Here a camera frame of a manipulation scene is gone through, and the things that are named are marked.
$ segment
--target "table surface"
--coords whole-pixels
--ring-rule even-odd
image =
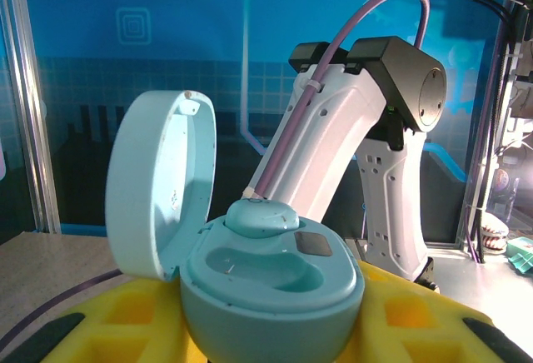
[[[490,316],[533,356],[533,277],[518,276],[503,256],[488,256],[485,265],[477,265],[459,251],[431,250],[431,255],[442,294]],[[1,245],[0,337],[57,294],[116,268],[106,238],[23,233]],[[68,307],[130,280],[113,278],[55,306],[0,353],[0,359]]]

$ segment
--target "hinged lid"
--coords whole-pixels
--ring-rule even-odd
[[[199,92],[145,92],[127,110],[106,186],[107,236],[124,273],[176,276],[207,220],[216,144],[213,105]]]

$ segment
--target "black rubber pad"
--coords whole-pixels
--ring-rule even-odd
[[[2,363],[39,363],[84,318],[82,313],[72,313],[50,321],[11,352]]]
[[[527,353],[496,327],[470,317],[463,321],[505,363],[533,363]]]

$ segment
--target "yellow foam holder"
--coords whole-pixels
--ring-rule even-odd
[[[462,321],[472,317],[492,325],[489,317],[364,262],[360,266],[365,295],[336,363],[502,362]],[[64,315],[73,312],[86,317],[43,363],[207,361],[188,334],[179,280],[131,281]]]

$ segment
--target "robotic arm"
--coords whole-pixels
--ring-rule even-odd
[[[432,260],[421,232],[420,163],[426,132],[442,114],[446,74],[417,47],[379,37],[360,39],[349,52],[338,48],[268,186],[255,193],[328,46],[300,44],[291,55],[299,74],[289,106],[243,196],[282,201],[321,221],[355,153],[368,217],[366,260],[428,286]]]

